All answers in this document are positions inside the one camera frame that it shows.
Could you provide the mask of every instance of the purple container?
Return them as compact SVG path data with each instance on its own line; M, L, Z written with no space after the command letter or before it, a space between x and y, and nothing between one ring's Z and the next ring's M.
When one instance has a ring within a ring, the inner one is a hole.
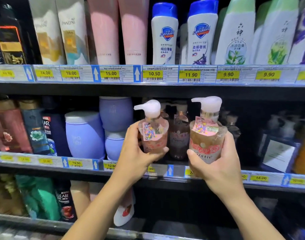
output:
M73 157L104 159L105 134L98 112L75 111L65 114L66 136Z
M118 161L125 140L126 131L109 132L105 130L105 148L108 160Z
M109 132L126 131L134 122L130 97L99 97L102 126Z

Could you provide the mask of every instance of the pink liquid bottle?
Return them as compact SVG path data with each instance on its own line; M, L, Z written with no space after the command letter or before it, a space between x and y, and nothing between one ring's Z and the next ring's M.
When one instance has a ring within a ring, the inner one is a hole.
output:
M119 65L118 0L88 0L99 65Z
M160 108L160 103L154 99L134 106L134 110L145 111L145 118L138 125L145 153L167 146L169 123L160 116Z
M146 65L149 0L118 2L126 65Z
M6 151L33 153L20 109L11 99L0 100L0 123Z

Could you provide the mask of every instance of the safeguard logo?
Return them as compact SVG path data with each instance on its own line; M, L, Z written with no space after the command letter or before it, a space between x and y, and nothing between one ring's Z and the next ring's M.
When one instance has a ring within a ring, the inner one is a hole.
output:
M201 23L195 26L195 31L192 34L197 35L197 37L201 39L209 33L210 29L211 27L208 24Z
M164 37L167 41L174 37L174 35L175 31L171 27L164 27L161 29L160 37Z

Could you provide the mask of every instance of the person's left hand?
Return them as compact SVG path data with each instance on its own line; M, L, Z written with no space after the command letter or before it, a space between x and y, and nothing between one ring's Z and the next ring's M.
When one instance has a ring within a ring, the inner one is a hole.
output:
M112 174L129 183L129 186L141 179L151 163L158 161L169 151L168 147L164 147L149 153L142 152L138 146L138 124L139 121L127 129L121 153Z

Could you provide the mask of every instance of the blue bottle cap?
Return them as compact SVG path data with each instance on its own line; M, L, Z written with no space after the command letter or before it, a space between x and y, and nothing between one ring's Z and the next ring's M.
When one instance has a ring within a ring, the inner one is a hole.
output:
M177 18L177 7L175 4L167 2L156 3L152 7L152 17L156 16L167 16Z
M201 13L218 13L218 0L199 0L190 5L188 17Z

